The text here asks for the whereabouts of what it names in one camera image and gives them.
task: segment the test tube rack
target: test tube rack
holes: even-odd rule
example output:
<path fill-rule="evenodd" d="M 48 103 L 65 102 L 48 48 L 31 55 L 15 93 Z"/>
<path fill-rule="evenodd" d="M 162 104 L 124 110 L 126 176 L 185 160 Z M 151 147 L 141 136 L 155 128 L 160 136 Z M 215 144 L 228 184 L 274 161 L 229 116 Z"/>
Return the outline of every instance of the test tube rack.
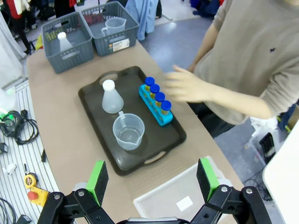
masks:
<path fill-rule="evenodd" d="M 149 108 L 151 113 L 156 118 L 157 122 L 160 126 L 164 126 L 172 121 L 173 114 L 171 111 L 168 111 L 168 114 L 164 115 L 161 112 L 161 108 L 156 106 L 156 100 L 150 97 L 150 91 L 145 90 L 145 84 L 139 87 L 139 95 L 145 102 L 146 106 Z"/>

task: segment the white label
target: white label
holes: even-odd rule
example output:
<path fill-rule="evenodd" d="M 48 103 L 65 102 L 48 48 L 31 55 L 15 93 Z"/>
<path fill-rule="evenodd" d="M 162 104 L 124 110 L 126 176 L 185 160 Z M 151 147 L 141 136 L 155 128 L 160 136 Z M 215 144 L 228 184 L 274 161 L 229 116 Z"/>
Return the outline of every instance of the white label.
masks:
<path fill-rule="evenodd" d="M 130 40 L 129 38 L 126 40 L 118 41 L 113 43 L 113 52 L 116 52 L 118 50 L 128 48 L 130 46 Z"/>
<path fill-rule="evenodd" d="M 191 205 L 193 205 L 193 202 L 191 201 L 189 196 L 185 197 L 184 199 L 180 200 L 177 203 L 177 207 L 180 211 L 184 211 L 185 209 L 189 208 Z"/>

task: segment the beige tabletop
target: beige tabletop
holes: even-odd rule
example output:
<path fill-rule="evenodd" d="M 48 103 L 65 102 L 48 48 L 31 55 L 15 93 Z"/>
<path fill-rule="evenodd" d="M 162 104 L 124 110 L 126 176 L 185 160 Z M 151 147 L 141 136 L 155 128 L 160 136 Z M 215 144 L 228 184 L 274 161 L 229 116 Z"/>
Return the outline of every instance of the beige tabletop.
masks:
<path fill-rule="evenodd" d="M 98 57 L 62 74 L 56 74 L 40 50 L 27 60 L 34 111 L 47 157 L 60 190 L 69 194 L 76 183 L 86 182 L 96 161 L 105 160 L 109 181 L 104 210 L 115 221 L 139 217 L 133 200 L 211 156 L 236 189 L 240 179 L 202 123 L 186 103 L 173 103 L 172 112 L 187 134 L 186 141 L 161 161 L 118 176 L 106 157 L 78 97 L 78 90 L 101 74 L 139 66 L 158 84 L 163 73 L 140 43 L 106 57 Z M 232 217 L 222 223 L 233 223 Z"/>

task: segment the tape measure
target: tape measure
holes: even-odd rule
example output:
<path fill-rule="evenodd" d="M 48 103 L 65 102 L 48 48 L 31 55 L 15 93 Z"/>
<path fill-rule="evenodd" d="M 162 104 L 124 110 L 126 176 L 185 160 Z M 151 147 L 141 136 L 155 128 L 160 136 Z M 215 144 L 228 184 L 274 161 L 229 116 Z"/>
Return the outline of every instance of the tape measure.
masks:
<path fill-rule="evenodd" d="M 26 189 L 32 188 L 38 182 L 37 175 L 35 173 L 29 173 L 24 177 Z"/>

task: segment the measuring cup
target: measuring cup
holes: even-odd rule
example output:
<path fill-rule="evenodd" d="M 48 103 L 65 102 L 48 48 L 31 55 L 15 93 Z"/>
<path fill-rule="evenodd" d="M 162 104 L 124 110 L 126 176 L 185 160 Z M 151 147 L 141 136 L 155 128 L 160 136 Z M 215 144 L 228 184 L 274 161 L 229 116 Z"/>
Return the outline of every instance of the measuring cup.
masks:
<path fill-rule="evenodd" d="M 104 28 L 102 28 L 103 35 L 111 35 L 125 30 L 126 19 L 120 17 L 114 17 L 105 22 Z"/>
<path fill-rule="evenodd" d="M 113 123 L 113 134 L 117 143 L 125 150 L 136 149 L 144 134 L 144 122 L 135 114 L 118 112 L 119 117 Z"/>

